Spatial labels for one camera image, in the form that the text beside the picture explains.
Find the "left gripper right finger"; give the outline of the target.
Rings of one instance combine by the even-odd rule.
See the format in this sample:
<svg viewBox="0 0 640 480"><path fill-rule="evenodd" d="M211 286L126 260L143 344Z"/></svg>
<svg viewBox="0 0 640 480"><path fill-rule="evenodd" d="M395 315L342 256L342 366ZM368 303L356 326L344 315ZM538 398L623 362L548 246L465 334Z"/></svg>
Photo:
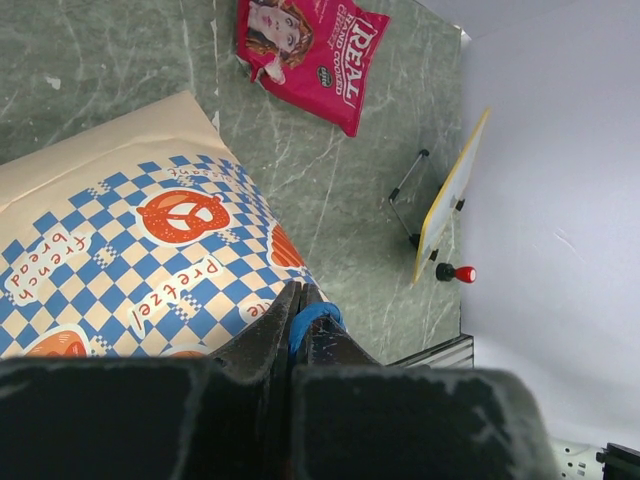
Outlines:
<svg viewBox="0 0 640 480"><path fill-rule="evenodd" d="M385 366L328 316L292 376L296 479L553 479L537 402L504 370Z"/></svg>

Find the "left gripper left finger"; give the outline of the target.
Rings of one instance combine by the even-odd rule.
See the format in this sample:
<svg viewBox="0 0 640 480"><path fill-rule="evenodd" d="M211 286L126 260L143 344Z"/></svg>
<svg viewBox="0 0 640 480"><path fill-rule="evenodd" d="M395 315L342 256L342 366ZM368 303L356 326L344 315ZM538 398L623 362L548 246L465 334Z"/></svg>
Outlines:
<svg viewBox="0 0 640 480"><path fill-rule="evenodd" d="M287 284L193 358L21 357L1 364L5 479L279 479L286 462Z"/></svg>

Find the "checkered paper bag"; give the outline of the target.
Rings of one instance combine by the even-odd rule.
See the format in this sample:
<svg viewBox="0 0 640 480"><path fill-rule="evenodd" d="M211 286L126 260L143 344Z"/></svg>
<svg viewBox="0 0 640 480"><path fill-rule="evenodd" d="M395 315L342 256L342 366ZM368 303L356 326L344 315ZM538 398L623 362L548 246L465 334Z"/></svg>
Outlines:
<svg viewBox="0 0 640 480"><path fill-rule="evenodd" d="M1 168L1 355L204 356L313 282L179 93Z"/></svg>

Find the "pink crisps bag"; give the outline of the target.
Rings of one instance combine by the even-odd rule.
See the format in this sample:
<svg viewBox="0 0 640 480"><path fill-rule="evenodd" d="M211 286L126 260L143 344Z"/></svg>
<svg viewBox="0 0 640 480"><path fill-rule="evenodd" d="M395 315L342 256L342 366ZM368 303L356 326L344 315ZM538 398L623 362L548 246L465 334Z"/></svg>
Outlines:
<svg viewBox="0 0 640 480"><path fill-rule="evenodd" d="M353 1L240 1L237 57L252 82L355 137L390 22Z"/></svg>

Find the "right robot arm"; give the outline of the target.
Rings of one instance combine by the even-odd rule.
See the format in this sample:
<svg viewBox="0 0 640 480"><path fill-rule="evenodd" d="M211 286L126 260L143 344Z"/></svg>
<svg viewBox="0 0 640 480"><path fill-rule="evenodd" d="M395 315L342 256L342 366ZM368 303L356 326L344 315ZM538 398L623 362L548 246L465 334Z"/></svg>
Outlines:
<svg viewBox="0 0 640 480"><path fill-rule="evenodd" d="M639 480L640 459L635 449L608 443L605 447L551 437L550 444L562 480Z"/></svg>

